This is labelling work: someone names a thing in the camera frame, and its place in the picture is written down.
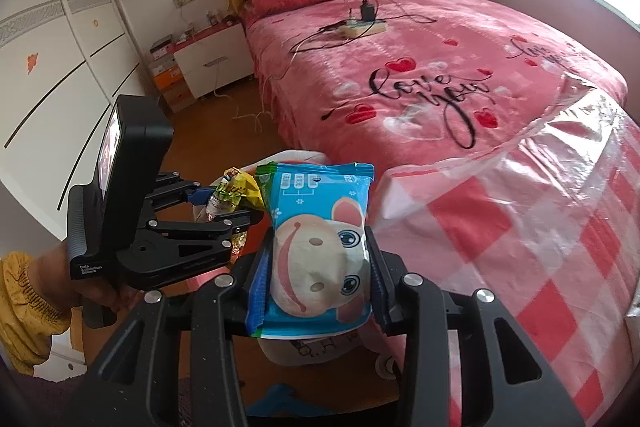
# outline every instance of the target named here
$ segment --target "drawer handle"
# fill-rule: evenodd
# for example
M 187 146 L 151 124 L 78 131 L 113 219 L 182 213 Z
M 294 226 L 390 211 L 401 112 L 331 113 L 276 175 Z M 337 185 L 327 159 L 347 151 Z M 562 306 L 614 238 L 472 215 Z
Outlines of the drawer handle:
M 218 57 L 215 58 L 214 60 L 212 60 L 211 62 L 207 62 L 204 67 L 205 68 L 212 68 L 213 66 L 216 66 L 218 64 L 220 64 L 221 62 L 224 62 L 225 60 L 228 60 L 229 57 Z

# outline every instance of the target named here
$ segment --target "orange sticker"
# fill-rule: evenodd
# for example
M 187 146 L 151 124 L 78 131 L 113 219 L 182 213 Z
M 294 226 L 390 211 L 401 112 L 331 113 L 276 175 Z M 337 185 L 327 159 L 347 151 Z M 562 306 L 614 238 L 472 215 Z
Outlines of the orange sticker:
M 33 71 L 33 68 L 36 67 L 37 63 L 38 63 L 38 54 L 37 53 L 35 55 L 29 55 L 27 57 L 27 68 L 29 70 L 29 73 L 27 73 L 27 74 L 30 74 L 31 71 Z

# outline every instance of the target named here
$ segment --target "nightstand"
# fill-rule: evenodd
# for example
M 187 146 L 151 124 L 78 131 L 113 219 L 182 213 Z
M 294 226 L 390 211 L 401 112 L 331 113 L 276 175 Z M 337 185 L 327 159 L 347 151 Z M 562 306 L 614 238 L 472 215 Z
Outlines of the nightstand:
M 217 24 L 175 45 L 175 60 L 195 98 L 254 73 L 240 23 Z

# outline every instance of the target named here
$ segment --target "candy wrapper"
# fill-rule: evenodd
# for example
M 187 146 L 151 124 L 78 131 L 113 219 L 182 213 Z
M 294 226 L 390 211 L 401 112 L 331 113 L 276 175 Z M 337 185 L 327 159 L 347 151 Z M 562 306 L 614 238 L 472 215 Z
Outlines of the candy wrapper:
M 259 307 L 250 311 L 252 335 L 310 339 L 364 324 L 371 310 L 364 216 L 373 166 L 270 163 L 256 178 L 274 241 L 270 295 L 263 316 Z
M 204 220 L 211 221 L 220 214 L 233 212 L 240 203 L 264 210 L 260 188 L 254 177 L 240 169 L 227 169 L 207 202 Z M 231 236 L 231 263 L 240 255 L 246 243 L 246 234 L 241 232 Z

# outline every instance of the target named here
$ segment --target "human hand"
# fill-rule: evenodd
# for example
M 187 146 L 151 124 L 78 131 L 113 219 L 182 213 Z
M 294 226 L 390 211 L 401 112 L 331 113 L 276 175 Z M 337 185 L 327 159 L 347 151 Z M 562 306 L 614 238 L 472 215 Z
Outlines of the human hand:
M 69 276 L 66 240 L 53 250 L 34 259 L 27 275 L 34 291 L 61 313 L 80 305 L 82 297 L 106 306 L 117 313 L 135 306 L 142 292 L 123 285 L 114 288 L 106 279 L 73 281 Z

